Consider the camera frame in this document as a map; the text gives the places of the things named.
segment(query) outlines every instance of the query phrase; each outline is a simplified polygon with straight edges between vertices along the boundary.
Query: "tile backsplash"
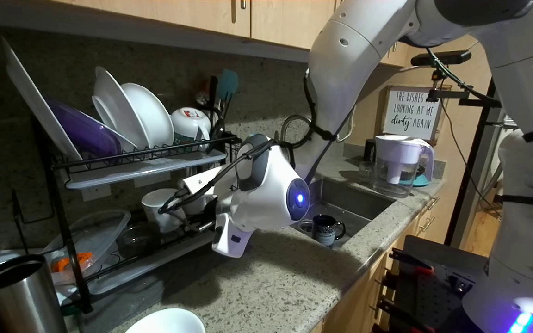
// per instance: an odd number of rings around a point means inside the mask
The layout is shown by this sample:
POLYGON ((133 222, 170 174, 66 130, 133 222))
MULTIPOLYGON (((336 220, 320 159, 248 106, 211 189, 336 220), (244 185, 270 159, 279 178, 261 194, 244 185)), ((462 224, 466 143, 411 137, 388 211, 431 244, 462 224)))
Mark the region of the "tile backsplash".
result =
MULTIPOLYGON (((209 76, 220 74, 222 69, 237 70, 240 85, 229 107, 227 130, 238 137, 255 131, 274 135, 287 115, 307 113, 301 91, 305 63, 0 28, 0 248, 20 246, 13 224, 11 191, 16 191, 26 220, 44 218, 24 228, 29 246, 44 246, 57 235, 29 126, 31 111, 5 74, 2 37, 44 96, 90 115, 94 115, 90 94, 98 65, 120 83, 135 82, 148 87, 166 109, 192 106, 194 93, 209 76)), ((66 217, 74 220, 105 207, 133 209, 150 187, 133 187, 126 181, 111 189, 109 198, 94 202, 83 202, 79 193, 63 191, 66 217)))

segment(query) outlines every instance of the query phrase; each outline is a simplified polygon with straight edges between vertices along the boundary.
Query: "metal dish rack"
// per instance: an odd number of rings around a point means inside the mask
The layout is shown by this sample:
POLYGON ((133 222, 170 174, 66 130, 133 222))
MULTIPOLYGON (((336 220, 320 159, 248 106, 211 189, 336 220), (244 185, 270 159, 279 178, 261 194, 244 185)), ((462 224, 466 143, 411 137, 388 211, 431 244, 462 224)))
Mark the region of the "metal dish rack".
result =
MULTIPOLYGON (((237 144, 233 139, 203 141, 175 144, 153 150, 129 152, 111 157, 94 157, 79 163, 70 163, 51 148, 40 124, 31 119, 31 128, 37 139, 37 150, 44 167, 44 178, 51 205, 51 215, 46 218, 57 218, 63 246, 66 250, 76 292, 70 302, 61 305, 63 313, 90 313, 92 304, 105 294, 116 291, 124 283, 151 272, 196 248, 201 248, 214 241, 211 226, 185 226, 175 235, 163 239, 159 246, 148 254, 129 259, 118 259, 116 263, 103 267, 101 270, 83 278, 77 263, 76 244, 64 217, 64 205, 59 193, 59 183, 68 191, 83 191, 98 185, 111 185, 118 181, 137 180, 142 176, 164 174, 181 168, 200 168, 214 163, 225 163, 225 154, 220 152, 229 144, 237 144)), ((22 239, 22 246, 27 252, 26 239, 22 235, 22 213, 18 209, 16 196, 13 193, 14 222, 22 239)))

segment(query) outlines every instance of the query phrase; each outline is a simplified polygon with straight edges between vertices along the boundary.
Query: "granite countertop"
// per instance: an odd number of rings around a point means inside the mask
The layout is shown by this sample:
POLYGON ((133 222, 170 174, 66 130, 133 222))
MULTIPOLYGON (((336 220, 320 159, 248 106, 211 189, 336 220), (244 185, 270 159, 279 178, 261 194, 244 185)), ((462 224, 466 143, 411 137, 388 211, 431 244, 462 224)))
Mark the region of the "granite countertop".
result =
MULTIPOLYGON (((318 167, 318 174, 361 187, 357 163, 331 159, 318 167)), ((126 331, 138 318, 166 307, 196 313, 207 333, 311 331, 438 187, 440 181, 433 180, 427 187, 412 189, 411 196, 396 198, 340 250, 322 248, 292 228, 277 233, 257 231, 242 259, 225 259, 201 279, 113 331, 126 331)))

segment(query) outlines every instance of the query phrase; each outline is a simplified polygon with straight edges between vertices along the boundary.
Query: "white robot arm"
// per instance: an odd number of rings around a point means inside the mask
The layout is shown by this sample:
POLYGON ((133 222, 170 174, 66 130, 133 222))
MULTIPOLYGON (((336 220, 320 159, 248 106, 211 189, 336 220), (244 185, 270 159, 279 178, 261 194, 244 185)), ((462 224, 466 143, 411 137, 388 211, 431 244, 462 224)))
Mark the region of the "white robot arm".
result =
MULTIPOLYGON (((316 122, 338 133, 362 83, 398 39, 435 46, 462 33, 485 46, 501 104, 525 133, 507 137, 499 150, 501 230, 488 270, 462 307, 483 331, 525 331, 522 326, 533 322, 533 0, 344 0, 311 50, 316 122)), ((327 144, 314 137, 298 154, 305 180, 327 144)))

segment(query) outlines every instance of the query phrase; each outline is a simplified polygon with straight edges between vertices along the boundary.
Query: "blue light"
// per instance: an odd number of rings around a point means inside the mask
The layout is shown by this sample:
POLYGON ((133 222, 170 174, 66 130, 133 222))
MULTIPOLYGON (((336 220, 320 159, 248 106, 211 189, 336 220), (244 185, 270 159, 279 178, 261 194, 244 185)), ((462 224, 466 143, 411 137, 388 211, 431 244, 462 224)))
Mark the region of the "blue light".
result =
POLYGON ((531 313, 520 313, 507 333, 525 333, 533 322, 531 313))

